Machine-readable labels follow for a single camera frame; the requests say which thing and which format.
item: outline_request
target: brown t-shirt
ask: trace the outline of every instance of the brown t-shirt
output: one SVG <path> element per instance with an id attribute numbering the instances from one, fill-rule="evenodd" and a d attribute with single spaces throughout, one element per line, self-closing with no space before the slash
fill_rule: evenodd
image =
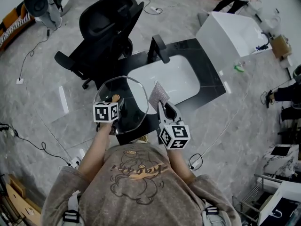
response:
<path id="1" fill-rule="evenodd" d="M 216 184 L 202 175 L 186 185 L 169 161 L 147 144 L 116 146 L 91 183 L 76 169 L 64 167 L 42 212 L 42 225 L 53 226 L 68 210 L 68 199 L 79 190 L 79 213 L 85 225 L 203 225 L 201 199 L 227 212 L 241 225 L 237 212 Z"/>

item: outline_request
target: shirt sleeve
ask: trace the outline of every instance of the shirt sleeve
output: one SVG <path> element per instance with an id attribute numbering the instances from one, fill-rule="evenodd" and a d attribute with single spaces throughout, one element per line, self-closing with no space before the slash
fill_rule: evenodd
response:
<path id="1" fill-rule="evenodd" d="M 89 184 L 78 170 L 63 167 L 44 203 L 41 225 L 57 225 L 63 213 L 68 210 L 68 200 L 72 194 L 77 190 L 83 194 Z"/>
<path id="2" fill-rule="evenodd" d="M 231 225 L 241 225 L 238 213 L 231 203 L 223 196 L 222 192 L 218 189 L 217 184 L 208 175 L 196 177 L 188 187 L 200 199 L 205 199 L 218 209 L 225 211 L 230 218 Z"/>

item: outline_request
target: marble floor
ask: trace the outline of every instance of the marble floor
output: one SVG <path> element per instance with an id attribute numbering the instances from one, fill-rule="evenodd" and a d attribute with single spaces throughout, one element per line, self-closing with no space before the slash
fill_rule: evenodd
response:
<path id="1" fill-rule="evenodd" d="M 30 49 L 45 39 L 46 28 L 34 24 L 0 57 L 0 122 L 13 125 L 21 137 L 38 146 L 45 142 L 50 153 L 66 159 L 78 155 L 81 148 L 87 150 L 95 135 L 91 108 L 96 87 L 90 83 L 84 91 L 83 81 L 59 66 L 54 55 L 57 51 L 69 55 L 81 43 L 79 17 L 96 1 L 74 0 L 73 7 L 63 17 L 62 27 L 36 48 L 34 56 L 27 57 L 22 75 L 24 84 L 16 85 L 22 61 Z M 218 3 L 216 0 L 151 2 L 151 6 L 162 8 L 163 13 L 152 16 L 142 12 L 130 34 L 135 52 L 148 49 L 155 34 L 160 34 L 165 43 L 194 38 L 199 29 L 197 13 L 210 11 Z M 267 110 L 260 95 L 288 80 L 272 52 L 246 61 L 245 69 L 244 73 L 233 68 L 225 70 L 221 80 L 227 81 L 231 93 L 184 115 L 191 129 L 190 144 L 183 151 L 185 159 L 210 148 L 203 157 L 203 166 L 195 173 L 212 176 L 229 199 L 248 185 L 265 150 L 279 141 L 281 104 Z M 66 98 L 64 108 L 62 94 Z M 156 143 L 154 133 L 149 139 Z M 63 165 L 59 158 L 0 133 L 1 173 L 21 178 L 36 195 L 39 205 Z"/>

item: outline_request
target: green object on floor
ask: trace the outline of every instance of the green object on floor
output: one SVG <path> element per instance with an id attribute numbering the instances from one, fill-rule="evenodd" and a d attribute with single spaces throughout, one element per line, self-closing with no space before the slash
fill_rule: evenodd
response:
<path id="1" fill-rule="evenodd" d="M 234 69 L 241 73 L 245 72 L 244 68 L 239 65 L 234 66 Z"/>

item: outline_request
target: black office chair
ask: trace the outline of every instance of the black office chair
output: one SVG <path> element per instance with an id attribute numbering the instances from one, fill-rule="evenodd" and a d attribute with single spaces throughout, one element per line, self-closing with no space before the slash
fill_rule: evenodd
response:
<path id="1" fill-rule="evenodd" d="M 86 89 L 106 66 L 115 64 L 121 55 L 132 55 L 133 44 L 128 36 L 143 6 L 135 0 L 100 0 L 88 7 L 79 19 L 84 40 L 69 57 L 57 52 L 56 62 L 86 80 L 82 86 Z"/>

